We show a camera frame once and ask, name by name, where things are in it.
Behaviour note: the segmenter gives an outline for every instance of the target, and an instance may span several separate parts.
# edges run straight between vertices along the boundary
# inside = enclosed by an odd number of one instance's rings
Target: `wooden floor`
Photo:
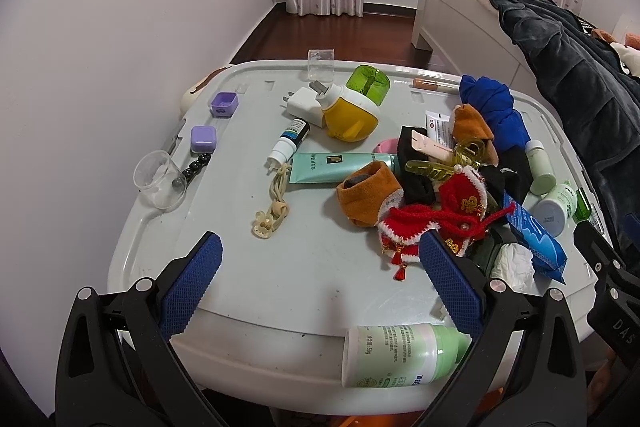
[[[306,58],[309,49],[334,49],[336,60],[377,62],[449,73],[443,61],[411,44],[414,20],[405,16],[299,16],[274,10],[252,33],[233,63]]]

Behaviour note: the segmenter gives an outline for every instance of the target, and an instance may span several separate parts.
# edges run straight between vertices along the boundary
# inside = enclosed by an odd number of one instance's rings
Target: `dark baseboard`
[[[378,4],[375,2],[364,3],[364,13],[378,15],[395,15],[397,17],[415,18],[415,8],[393,6],[392,4]]]
[[[267,13],[264,19],[262,19],[255,30],[251,32],[248,39],[244,41],[244,44],[240,46],[238,52],[231,59],[231,64],[242,64],[243,62],[249,62],[252,60],[252,55],[262,42],[262,40],[269,34],[276,20],[281,13],[286,12],[287,3],[279,2],[273,5],[270,12]]]

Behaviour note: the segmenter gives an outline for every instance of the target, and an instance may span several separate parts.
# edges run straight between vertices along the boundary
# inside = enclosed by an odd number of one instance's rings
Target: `dark gray blanket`
[[[552,0],[490,0],[523,52],[538,89],[556,109],[622,250],[626,214],[640,213],[640,84],[616,52]]]

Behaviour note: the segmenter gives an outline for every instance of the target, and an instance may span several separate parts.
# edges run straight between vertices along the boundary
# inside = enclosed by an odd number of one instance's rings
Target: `teal tube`
[[[342,183],[352,172],[372,161],[381,161],[398,177],[400,166],[395,154],[296,152],[289,183]]]

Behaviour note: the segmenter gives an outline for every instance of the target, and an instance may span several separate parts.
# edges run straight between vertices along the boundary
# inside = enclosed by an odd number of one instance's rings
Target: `metal screw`
[[[78,298],[81,301],[86,301],[89,297],[91,297],[92,290],[89,286],[85,286],[78,292]]]
[[[564,294],[558,288],[551,288],[549,290],[549,296],[554,301],[561,301],[564,298]]]
[[[491,279],[489,288],[491,288],[494,292],[502,293],[507,289],[507,285],[500,279]]]
[[[145,277],[144,279],[140,279],[138,282],[136,282],[136,290],[138,290],[139,292],[146,292],[151,288],[151,286],[153,286],[153,284],[154,282],[151,279]]]

